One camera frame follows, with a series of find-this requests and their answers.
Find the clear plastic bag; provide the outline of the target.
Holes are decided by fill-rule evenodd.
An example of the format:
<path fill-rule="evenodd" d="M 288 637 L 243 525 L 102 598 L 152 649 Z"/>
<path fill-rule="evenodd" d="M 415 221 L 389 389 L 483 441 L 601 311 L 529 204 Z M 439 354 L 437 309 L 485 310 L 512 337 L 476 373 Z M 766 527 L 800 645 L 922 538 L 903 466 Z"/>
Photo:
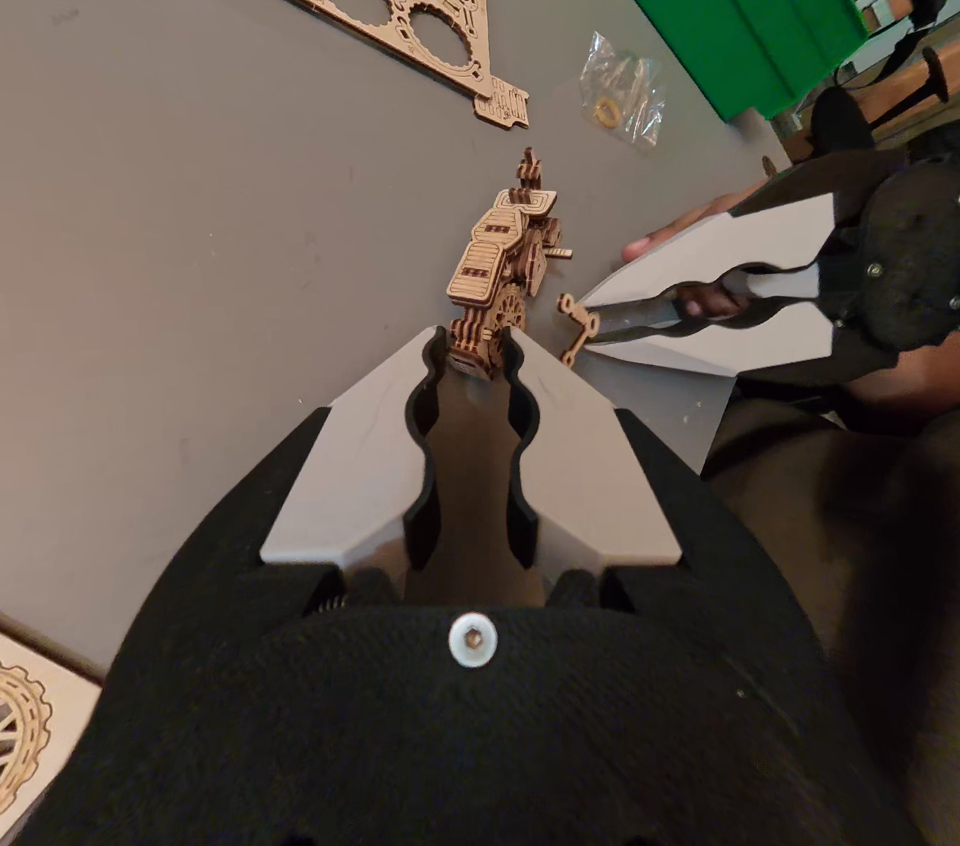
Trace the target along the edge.
<path fill-rule="evenodd" d="M 655 60 L 619 50 L 594 31 L 579 79 L 582 113 L 631 149 L 648 152 L 660 138 L 666 112 L 666 83 Z"/>

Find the stack of wooden puzzle sheets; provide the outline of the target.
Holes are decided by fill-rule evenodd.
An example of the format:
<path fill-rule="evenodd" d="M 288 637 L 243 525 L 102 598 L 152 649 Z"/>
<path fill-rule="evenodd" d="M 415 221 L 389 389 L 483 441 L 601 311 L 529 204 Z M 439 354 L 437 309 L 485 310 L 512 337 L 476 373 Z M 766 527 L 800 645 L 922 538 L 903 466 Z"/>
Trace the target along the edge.
<path fill-rule="evenodd" d="M 101 684 L 1 633 L 1 842 L 10 844 L 64 769 Z"/>

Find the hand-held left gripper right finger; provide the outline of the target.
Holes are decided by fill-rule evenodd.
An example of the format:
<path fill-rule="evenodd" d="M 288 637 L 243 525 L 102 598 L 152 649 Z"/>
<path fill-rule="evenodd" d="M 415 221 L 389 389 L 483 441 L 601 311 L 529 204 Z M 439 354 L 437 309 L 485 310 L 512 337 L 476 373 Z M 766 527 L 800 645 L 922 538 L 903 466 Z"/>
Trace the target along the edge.
<path fill-rule="evenodd" d="M 524 569 L 672 567 L 680 544 L 618 410 L 525 332 L 503 334 L 510 457 L 507 535 Z"/>

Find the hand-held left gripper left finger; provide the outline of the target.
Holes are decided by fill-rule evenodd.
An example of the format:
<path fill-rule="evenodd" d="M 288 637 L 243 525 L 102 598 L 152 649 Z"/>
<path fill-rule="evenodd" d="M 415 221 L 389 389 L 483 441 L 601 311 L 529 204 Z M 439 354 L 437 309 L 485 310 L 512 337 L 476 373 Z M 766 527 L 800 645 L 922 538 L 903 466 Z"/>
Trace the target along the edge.
<path fill-rule="evenodd" d="M 441 534 L 427 436 L 447 334 L 427 327 L 338 396 L 260 549 L 268 565 L 421 571 Z"/>

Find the black office chair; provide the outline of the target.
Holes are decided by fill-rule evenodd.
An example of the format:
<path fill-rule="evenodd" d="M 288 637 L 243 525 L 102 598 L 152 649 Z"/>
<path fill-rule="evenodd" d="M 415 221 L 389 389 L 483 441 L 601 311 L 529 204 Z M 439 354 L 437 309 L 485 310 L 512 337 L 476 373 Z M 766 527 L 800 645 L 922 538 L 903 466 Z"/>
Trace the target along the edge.
<path fill-rule="evenodd" d="M 945 105 L 958 91 L 958 44 L 924 47 L 920 60 L 859 92 L 827 88 L 813 104 L 808 142 L 813 158 L 870 150 L 874 133 L 934 101 Z"/>

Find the person's right forearm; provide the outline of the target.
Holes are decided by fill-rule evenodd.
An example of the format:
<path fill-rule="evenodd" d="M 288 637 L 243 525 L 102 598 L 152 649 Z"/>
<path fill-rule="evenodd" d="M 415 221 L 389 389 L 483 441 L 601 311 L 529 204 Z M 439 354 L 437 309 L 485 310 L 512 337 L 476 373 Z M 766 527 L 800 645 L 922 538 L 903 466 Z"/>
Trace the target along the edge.
<path fill-rule="evenodd" d="M 913 435 L 959 406 L 959 333 L 942 344 L 902 352 L 889 369 L 829 387 L 740 378 L 744 398 L 773 400 L 832 417 L 853 432 Z"/>

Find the wooden model assembly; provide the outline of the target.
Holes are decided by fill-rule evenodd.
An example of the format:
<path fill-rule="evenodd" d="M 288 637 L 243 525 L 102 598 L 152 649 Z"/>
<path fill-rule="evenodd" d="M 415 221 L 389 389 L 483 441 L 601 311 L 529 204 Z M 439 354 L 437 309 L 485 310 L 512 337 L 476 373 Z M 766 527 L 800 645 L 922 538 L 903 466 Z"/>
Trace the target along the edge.
<path fill-rule="evenodd" d="M 552 215 L 557 192 L 543 189 L 542 161 L 528 147 L 513 186 L 501 190 L 474 225 L 447 296 L 462 309 L 449 327 L 448 357 L 460 372 L 490 381 L 504 364 L 506 329 L 526 329 L 526 304 L 549 262 L 568 261 L 563 227 Z"/>

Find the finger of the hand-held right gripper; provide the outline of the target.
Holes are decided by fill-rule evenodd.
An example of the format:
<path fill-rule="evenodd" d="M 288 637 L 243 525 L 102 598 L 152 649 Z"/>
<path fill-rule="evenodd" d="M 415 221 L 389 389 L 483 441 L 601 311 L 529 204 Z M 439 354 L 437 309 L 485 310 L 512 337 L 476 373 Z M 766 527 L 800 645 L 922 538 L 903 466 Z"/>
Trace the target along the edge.
<path fill-rule="evenodd" d="M 682 288 L 720 286 L 748 294 L 753 275 L 766 293 L 750 295 L 750 312 L 761 300 L 816 308 L 819 253 L 834 231 L 831 192 L 780 204 L 751 198 L 734 209 L 703 217 L 608 276 L 582 298 L 590 311 L 688 317 Z"/>
<path fill-rule="evenodd" d="M 725 318 L 691 316 L 671 295 L 582 303 L 600 319 L 586 349 L 630 364 L 733 378 L 833 350 L 834 322 L 811 300 L 755 299 Z"/>

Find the grey desk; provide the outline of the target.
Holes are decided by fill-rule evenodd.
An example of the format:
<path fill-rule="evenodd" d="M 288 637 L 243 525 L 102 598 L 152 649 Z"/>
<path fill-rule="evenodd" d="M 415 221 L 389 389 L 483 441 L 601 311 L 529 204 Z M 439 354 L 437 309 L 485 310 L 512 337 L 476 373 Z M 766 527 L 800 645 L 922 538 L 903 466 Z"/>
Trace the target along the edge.
<path fill-rule="evenodd" d="M 620 249 L 787 163 L 724 123 L 633 0 L 489 0 L 531 126 L 283 0 L 2 0 L 2 627 L 103 680 L 198 522 L 424 327 L 522 150 L 570 262 L 567 343 Z M 585 119 L 594 31 L 655 60 L 648 152 Z"/>

